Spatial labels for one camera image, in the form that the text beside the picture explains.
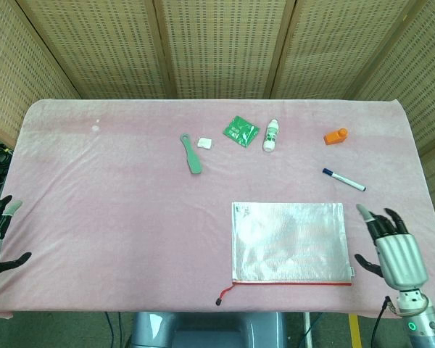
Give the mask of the right five-finger robot hand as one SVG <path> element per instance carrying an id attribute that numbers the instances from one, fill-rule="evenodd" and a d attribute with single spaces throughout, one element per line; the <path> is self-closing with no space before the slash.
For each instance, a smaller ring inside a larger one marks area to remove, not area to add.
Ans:
<path id="1" fill-rule="evenodd" d="M 359 265 L 397 291 L 419 289 L 428 281 L 428 273 L 414 235 L 397 212 L 385 209 L 387 216 L 376 215 L 357 204 L 378 256 L 379 264 L 367 261 L 361 254 L 355 259 Z"/>

